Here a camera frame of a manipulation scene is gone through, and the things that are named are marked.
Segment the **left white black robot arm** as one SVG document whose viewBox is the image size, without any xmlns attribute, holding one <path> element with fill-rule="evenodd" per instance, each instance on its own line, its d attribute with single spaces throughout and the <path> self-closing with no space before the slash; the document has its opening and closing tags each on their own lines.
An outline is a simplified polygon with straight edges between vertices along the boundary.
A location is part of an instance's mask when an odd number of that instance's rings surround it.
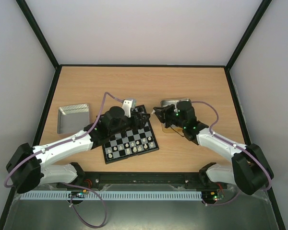
<svg viewBox="0 0 288 230">
<path fill-rule="evenodd" d="M 6 165 L 8 179 L 19 194 L 29 192 L 40 184 L 75 184 L 84 175 L 81 167 L 76 163 L 59 166 L 56 162 L 102 146 L 111 137 L 128 129 L 142 129 L 149 118 L 150 114 L 134 109 L 125 112 L 123 108 L 113 106 L 103 115 L 98 115 L 94 123 L 70 137 L 34 147 L 24 143 Z"/>
</svg>

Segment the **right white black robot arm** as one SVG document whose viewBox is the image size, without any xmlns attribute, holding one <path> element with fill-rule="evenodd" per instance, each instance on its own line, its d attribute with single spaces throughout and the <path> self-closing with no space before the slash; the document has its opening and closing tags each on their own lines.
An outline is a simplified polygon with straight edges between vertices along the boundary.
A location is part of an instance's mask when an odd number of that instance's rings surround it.
<svg viewBox="0 0 288 230">
<path fill-rule="evenodd" d="M 178 101 L 163 107 L 154 107 L 153 113 L 165 128 L 176 126 L 184 137 L 196 145 L 206 147 L 229 162 L 231 166 L 211 163 L 200 175 L 202 186 L 209 188 L 216 182 L 236 185 L 247 195 L 257 190 L 269 190 L 274 177 L 262 149 L 256 144 L 241 144 L 232 141 L 200 122 L 191 101 Z"/>
</svg>

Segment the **gold square tin tray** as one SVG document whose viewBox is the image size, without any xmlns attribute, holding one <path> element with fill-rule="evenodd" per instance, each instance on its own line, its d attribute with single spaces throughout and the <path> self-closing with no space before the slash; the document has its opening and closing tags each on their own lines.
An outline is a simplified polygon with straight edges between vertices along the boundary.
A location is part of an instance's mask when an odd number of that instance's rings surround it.
<svg viewBox="0 0 288 230">
<path fill-rule="evenodd" d="M 174 104 L 175 105 L 175 110 L 177 111 L 177 103 L 179 101 L 191 101 L 189 98 L 176 98 L 176 99 L 164 99 L 160 101 L 160 105 L 161 107 L 166 107 L 168 105 Z M 171 125 L 171 127 L 169 128 L 165 128 L 165 124 L 161 124 L 162 127 L 162 131 L 164 133 L 174 133 L 174 132 L 178 132 L 180 134 L 182 134 L 182 128 L 177 127 L 175 125 Z"/>
</svg>

